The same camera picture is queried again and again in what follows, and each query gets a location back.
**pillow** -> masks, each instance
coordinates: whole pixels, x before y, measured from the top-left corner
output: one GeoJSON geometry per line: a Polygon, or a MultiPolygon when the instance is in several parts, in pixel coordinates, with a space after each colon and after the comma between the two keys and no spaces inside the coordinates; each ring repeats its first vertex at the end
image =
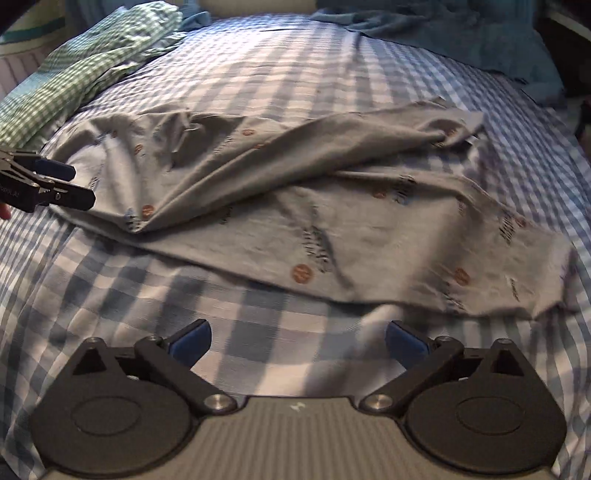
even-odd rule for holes
{"type": "Polygon", "coordinates": [[[200,0],[214,17],[242,17],[254,14],[313,14],[316,0],[200,0]]]}

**gray shirt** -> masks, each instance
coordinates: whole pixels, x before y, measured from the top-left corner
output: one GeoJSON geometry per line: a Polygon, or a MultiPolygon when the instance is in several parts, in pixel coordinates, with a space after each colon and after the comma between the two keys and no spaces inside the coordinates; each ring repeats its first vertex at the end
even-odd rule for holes
{"type": "Polygon", "coordinates": [[[60,215],[117,241],[326,299],[536,317],[572,253],[471,180],[356,168],[449,148],[483,115],[440,99],[292,126],[164,105],[76,125],[53,159],[96,192],[60,215]]]}

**human hand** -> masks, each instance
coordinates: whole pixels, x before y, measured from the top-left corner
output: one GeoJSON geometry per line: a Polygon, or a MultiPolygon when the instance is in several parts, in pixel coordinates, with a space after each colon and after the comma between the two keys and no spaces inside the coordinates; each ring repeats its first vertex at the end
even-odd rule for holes
{"type": "Polygon", "coordinates": [[[0,203],[0,218],[2,220],[10,220],[10,217],[11,214],[8,205],[6,205],[6,203],[0,203]]]}

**green gingham fabric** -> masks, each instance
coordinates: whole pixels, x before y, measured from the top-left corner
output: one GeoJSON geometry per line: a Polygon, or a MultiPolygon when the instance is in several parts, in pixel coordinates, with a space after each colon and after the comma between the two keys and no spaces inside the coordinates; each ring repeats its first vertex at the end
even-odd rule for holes
{"type": "Polygon", "coordinates": [[[176,48],[186,36],[176,31],[182,20],[163,1],[122,7],[54,50],[0,102],[0,142],[42,147],[80,105],[176,48]]]}

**round black disc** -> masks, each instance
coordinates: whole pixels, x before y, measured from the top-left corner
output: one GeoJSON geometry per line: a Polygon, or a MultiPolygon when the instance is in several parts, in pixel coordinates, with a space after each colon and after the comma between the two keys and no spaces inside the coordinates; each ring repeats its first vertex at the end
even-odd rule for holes
{"type": "Polygon", "coordinates": [[[91,375],[61,397],[59,406],[36,412],[35,446],[48,463],[82,477],[138,473],[177,448],[191,428],[183,399],[149,382],[91,375]]]}
{"type": "Polygon", "coordinates": [[[461,470],[509,475],[551,464],[564,417],[523,386],[498,375],[430,388],[411,402],[407,430],[428,454],[461,470]]]}

